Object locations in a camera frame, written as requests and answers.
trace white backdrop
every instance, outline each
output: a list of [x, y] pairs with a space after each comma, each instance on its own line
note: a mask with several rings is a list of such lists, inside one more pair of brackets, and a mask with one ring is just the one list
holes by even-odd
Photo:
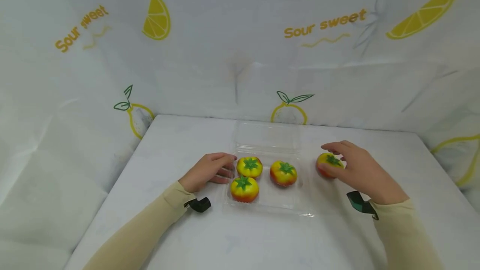
[[413, 131], [480, 209], [480, 2], [429, 1], [0, 0], [0, 268], [61, 269], [158, 113]]

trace yellow-red tomato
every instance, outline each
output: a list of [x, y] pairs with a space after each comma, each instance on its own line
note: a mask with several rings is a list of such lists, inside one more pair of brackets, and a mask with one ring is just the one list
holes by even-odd
[[251, 203], [258, 195], [258, 184], [255, 179], [245, 176], [235, 178], [230, 185], [230, 193], [236, 201]]
[[262, 174], [262, 162], [255, 156], [247, 156], [238, 160], [237, 172], [246, 178], [257, 178]]
[[288, 187], [297, 181], [297, 169], [287, 162], [277, 160], [270, 167], [270, 177], [277, 185]]
[[320, 169], [320, 168], [318, 167], [320, 164], [330, 164], [330, 165], [332, 165], [332, 166], [334, 166], [334, 167], [338, 167], [338, 168], [342, 168], [342, 169], [345, 168], [344, 165], [343, 165], [343, 163], [342, 163], [339, 159], [337, 159], [334, 154], [329, 153], [329, 152], [328, 152], [328, 153], [327, 153], [327, 152], [326, 152], [326, 153], [322, 153], [321, 155], [318, 156], [318, 159], [317, 159], [317, 170], [318, 170], [318, 172], [319, 172], [321, 175], [323, 175], [323, 176], [326, 177], [326, 178], [335, 178], [335, 177], [329, 175], [327, 172], [325, 172], [325, 171], [323, 171], [322, 169]]

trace lemon slice print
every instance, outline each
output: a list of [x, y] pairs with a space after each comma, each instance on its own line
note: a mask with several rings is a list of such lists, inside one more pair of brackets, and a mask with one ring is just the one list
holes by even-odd
[[305, 101], [313, 96], [309, 95], [300, 95], [289, 99], [287, 94], [281, 91], [277, 91], [278, 97], [282, 100], [282, 103], [275, 107], [270, 116], [271, 122], [283, 122], [283, 123], [294, 123], [294, 124], [306, 124], [307, 123], [307, 114], [303, 109], [298, 105], [291, 105], [291, 103], [300, 103]]
[[138, 103], [130, 103], [129, 98], [132, 93], [132, 87], [133, 85], [130, 85], [123, 91], [127, 96], [127, 101], [119, 102], [113, 108], [128, 113], [130, 118], [130, 129], [132, 129], [133, 134], [141, 140], [155, 116], [148, 107], [139, 105]]
[[445, 140], [431, 153], [446, 167], [455, 184], [464, 187], [475, 177], [480, 165], [480, 134]]
[[409, 37], [434, 23], [450, 8], [454, 0], [430, 0], [418, 11], [386, 33], [393, 40]]
[[154, 40], [163, 40], [170, 33], [170, 15], [163, 0], [150, 0], [142, 32]]

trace white table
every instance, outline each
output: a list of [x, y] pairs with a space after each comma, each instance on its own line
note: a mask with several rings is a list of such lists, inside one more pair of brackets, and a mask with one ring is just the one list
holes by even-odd
[[[231, 149], [234, 120], [159, 115], [98, 211], [66, 270], [81, 270], [117, 229], [205, 153]], [[480, 269], [480, 216], [413, 133], [300, 127], [310, 165], [314, 217], [244, 211], [224, 204], [224, 185], [209, 184], [212, 207], [189, 211], [161, 238], [146, 269], [384, 269], [385, 252], [369, 215], [354, 210], [351, 189], [317, 175], [323, 143], [349, 140], [372, 156], [410, 195], [446, 269]]]

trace plastic tray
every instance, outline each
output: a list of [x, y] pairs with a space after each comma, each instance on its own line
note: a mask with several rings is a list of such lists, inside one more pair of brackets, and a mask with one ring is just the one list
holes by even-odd
[[[308, 179], [299, 154], [299, 132], [296, 125], [237, 121], [233, 151], [239, 159], [256, 156], [261, 160], [262, 175], [256, 179], [260, 191], [252, 203], [242, 203], [232, 198], [228, 185], [225, 203], [244, 209], [313, 216], [309, 207]], [[270, 166], [276, 160], [288, 162], [297, 169], [297, 181], [293, 185], [281, 187], [271, 180]]]

